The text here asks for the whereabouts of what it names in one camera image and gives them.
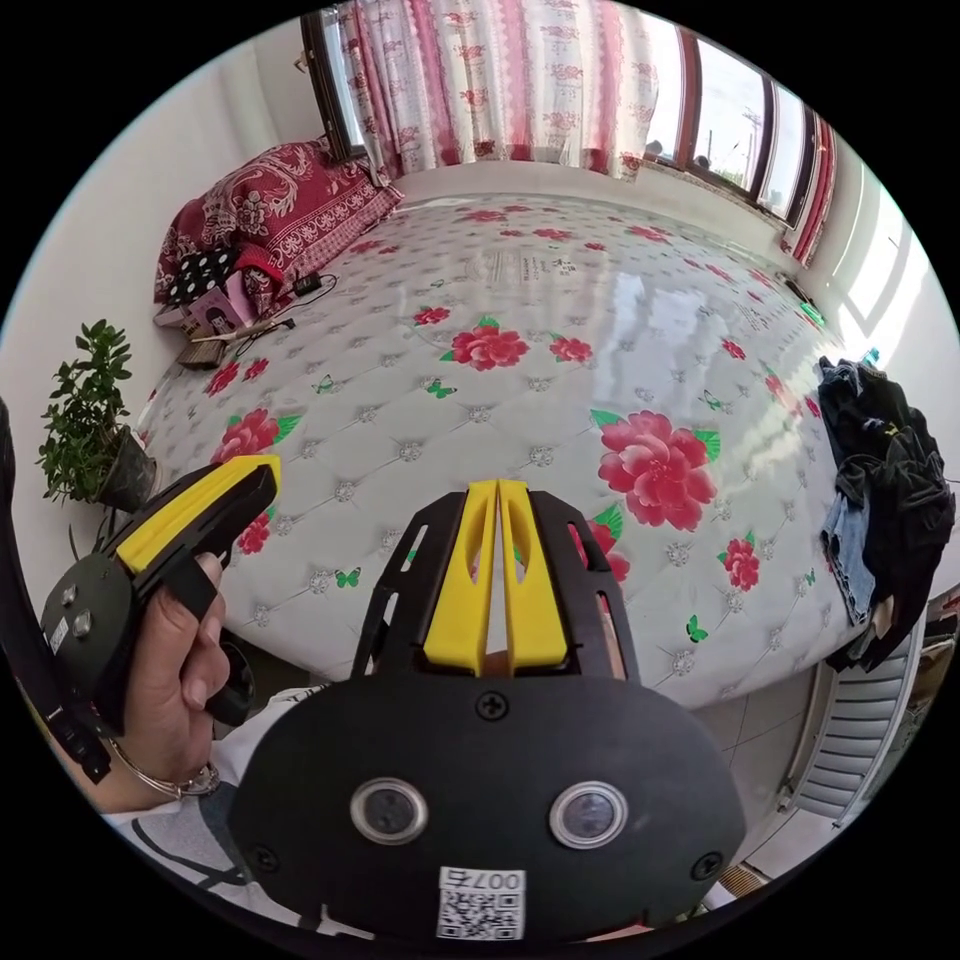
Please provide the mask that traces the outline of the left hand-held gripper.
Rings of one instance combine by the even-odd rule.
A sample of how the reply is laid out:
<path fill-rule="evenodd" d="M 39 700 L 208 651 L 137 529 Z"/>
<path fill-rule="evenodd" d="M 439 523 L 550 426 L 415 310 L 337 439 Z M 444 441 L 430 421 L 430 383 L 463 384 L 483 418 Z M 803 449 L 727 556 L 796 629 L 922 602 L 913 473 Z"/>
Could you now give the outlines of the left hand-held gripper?
<path fill-rule="evenodd" d="M 130 669 L 151 598 L 165 587 L 203 618 L 216 590 L 198 557 L 228 554 L 280 488 L 276 455 L 243 455 L 196 470 L 130 515 L 56 584 L 41 618 L 53 672 L 99 735 L 124 734 Z"/>

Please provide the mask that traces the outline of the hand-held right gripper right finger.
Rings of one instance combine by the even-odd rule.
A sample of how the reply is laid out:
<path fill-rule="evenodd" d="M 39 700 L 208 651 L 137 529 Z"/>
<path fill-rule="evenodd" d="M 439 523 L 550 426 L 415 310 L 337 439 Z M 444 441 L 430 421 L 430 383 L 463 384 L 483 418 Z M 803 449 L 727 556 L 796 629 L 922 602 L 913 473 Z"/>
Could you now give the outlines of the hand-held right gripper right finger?
<path fill-rule="evenodd" d="M 562 674 L 569 644 L 533 495 L 517 480 L 498 481 L 507 663 L 512 674 Z"/>

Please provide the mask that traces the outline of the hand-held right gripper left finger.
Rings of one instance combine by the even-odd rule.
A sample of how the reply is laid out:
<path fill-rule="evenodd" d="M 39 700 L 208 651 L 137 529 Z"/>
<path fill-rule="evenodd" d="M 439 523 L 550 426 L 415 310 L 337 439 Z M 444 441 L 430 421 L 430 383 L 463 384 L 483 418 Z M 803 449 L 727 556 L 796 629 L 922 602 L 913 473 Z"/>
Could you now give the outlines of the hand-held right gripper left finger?
<path fill-rule="evenodd" d="M 497 515 L 497 482 L 470 484 L 423 645 L 429 666 L 442 672 L 483 673 Z"/>

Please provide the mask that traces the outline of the person's left hand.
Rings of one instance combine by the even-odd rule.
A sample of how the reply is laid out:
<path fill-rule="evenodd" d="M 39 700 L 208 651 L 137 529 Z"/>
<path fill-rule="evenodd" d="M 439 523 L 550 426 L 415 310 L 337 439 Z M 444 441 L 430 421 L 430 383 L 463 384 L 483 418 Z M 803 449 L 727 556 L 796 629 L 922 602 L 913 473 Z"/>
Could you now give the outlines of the person's left hand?
<path fill-rule="evenodd" d="M 208 701 L 226 685 L 230 666 L 221 648 L 225 602 L 222 567 L 212 554 L 198 566 L 216 590 L 197 618 L 165 587 L 149 601 L 129 675 L 121 750 L 155 780 L 184 783 L 210 756 Z"/>

